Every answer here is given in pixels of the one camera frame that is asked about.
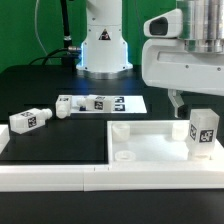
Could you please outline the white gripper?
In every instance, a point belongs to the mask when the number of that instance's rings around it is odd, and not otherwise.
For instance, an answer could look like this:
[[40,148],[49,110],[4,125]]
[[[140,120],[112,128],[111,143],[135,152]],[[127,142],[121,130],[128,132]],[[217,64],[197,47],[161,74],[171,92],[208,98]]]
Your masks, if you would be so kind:
[[224,96],[224,8],[179,7],[144,23],[146,85],[166,88],[174,116],[184,116],[182,91]]

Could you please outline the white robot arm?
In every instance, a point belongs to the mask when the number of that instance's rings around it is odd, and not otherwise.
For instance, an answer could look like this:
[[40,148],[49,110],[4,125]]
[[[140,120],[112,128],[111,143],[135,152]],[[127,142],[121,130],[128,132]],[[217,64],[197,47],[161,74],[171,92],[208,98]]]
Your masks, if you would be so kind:
[[[81,75],[114,79],[132,69],[122,37],[122,0],[86,0]],[[176,109],[183,91],[224,96],[224,0],[176,0],[176,8],[144,23],[146,85],[166,88]]]

